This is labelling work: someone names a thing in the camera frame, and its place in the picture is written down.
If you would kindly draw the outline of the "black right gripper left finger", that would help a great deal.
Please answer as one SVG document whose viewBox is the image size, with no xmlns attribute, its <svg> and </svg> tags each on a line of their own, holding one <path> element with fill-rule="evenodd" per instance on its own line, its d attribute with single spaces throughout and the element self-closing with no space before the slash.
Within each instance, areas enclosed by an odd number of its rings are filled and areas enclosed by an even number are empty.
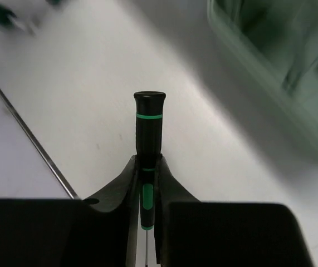
<svg viewBox="0 0 318 267">
<path fill-rule="evenodd" d="M 134 266 L 136 158 L 84 200 L 0 199 L 0 266 Z"/>
</svg>

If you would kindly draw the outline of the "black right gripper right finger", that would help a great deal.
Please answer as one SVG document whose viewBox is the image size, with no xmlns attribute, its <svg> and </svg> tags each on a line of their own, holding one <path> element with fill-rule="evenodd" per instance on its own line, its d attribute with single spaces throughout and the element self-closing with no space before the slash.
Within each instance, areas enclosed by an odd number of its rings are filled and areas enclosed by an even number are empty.
<svg viewBox="0 0 318 267">
<path fill-rule="evenodd" d="M 207 202 L 158 164 L 155 253 L 161 266 L 313 266 L 300 226 L 285 205 Z"/>
</svg>

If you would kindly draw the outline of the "black green precision screwdriver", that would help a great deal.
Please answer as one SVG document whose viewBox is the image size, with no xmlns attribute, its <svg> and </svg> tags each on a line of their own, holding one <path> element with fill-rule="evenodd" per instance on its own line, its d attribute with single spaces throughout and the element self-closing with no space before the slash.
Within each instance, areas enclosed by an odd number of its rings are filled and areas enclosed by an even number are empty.
<svg viewBox="0 0 318 267">
<path fill-rule="evenodd" d="M 136 103 L 136 165 L 140 185 L 140 225 L 145 231 L 145 266 L 148 266 L 149 231 L 155 219 L 156 165 L 161 159 L 163 108 L 166 94 L 134 93 Z"/>
</svg>

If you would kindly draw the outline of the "green transparent plastic toolbox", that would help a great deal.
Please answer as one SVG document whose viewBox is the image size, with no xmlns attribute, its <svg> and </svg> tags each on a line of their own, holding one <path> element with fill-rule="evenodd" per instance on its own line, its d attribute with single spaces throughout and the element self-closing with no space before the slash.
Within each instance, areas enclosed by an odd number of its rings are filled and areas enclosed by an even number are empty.
<svg viewBox="0 0 318 267">
<path fill-rule="evenodd" d="M 207 18 L 234 74 L 318 162 L 318 1 L 208 1 Z"/>
</svg>

